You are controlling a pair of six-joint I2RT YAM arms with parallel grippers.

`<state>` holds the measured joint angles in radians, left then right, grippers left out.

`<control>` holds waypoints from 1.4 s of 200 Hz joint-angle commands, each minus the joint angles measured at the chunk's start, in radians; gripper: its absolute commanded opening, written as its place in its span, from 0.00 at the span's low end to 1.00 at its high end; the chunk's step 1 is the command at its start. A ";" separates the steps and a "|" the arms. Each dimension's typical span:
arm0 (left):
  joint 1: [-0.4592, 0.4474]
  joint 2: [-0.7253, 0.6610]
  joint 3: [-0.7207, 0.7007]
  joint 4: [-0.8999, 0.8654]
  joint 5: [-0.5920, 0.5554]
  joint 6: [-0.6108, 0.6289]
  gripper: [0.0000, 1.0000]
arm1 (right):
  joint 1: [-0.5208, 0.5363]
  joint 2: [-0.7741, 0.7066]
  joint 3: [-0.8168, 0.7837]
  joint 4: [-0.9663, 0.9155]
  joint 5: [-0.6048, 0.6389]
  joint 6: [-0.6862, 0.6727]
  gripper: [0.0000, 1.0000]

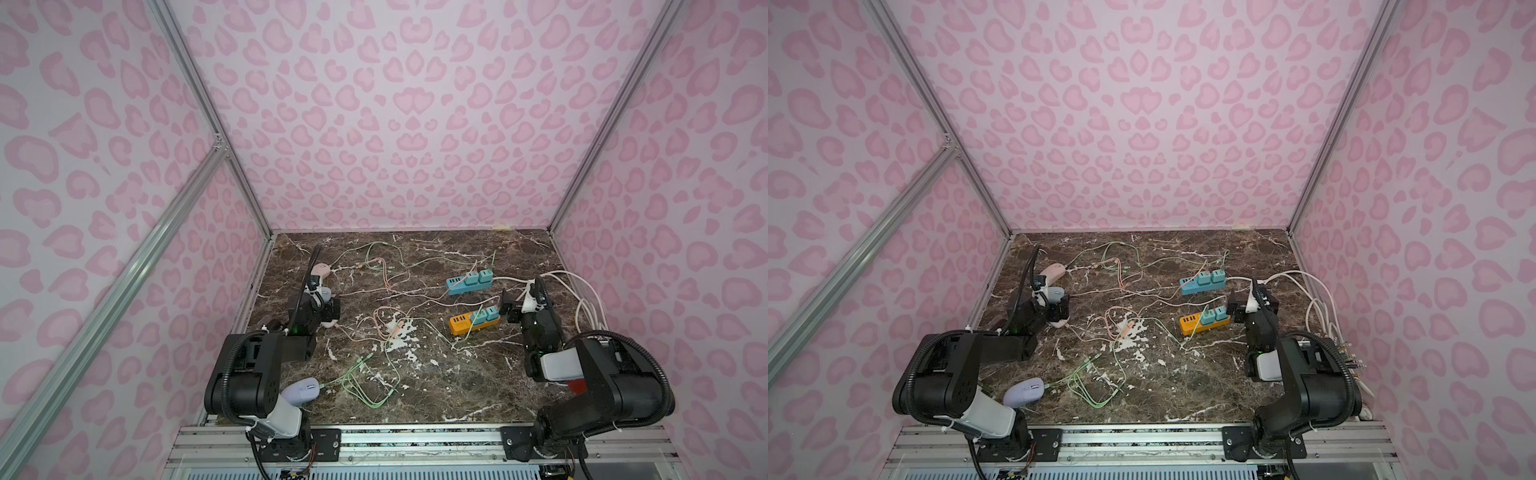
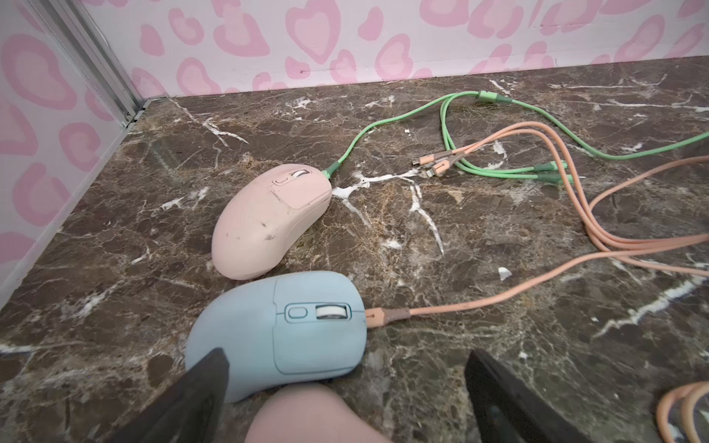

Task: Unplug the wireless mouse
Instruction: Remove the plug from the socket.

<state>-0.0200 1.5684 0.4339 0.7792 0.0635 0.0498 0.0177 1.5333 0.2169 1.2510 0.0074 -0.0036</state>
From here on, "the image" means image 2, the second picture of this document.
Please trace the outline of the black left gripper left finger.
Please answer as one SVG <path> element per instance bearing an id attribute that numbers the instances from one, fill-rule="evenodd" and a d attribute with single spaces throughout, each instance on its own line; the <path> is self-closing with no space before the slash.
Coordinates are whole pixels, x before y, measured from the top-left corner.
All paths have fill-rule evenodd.
<path id="1" fill-rule="evenodd" d="M 229 379 L 221 348 L 210 351 L 110 442 L 211 442 Z"/>

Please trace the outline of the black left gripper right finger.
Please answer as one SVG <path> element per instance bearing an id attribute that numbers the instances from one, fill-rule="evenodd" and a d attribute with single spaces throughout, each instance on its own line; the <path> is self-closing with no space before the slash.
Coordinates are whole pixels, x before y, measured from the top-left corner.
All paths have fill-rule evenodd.
<path id="1" fill-rule="evenodd" d="M 482 349 L 472 351 L 468 358 L 465 385 L 483 442 L 589 441 Z"/>

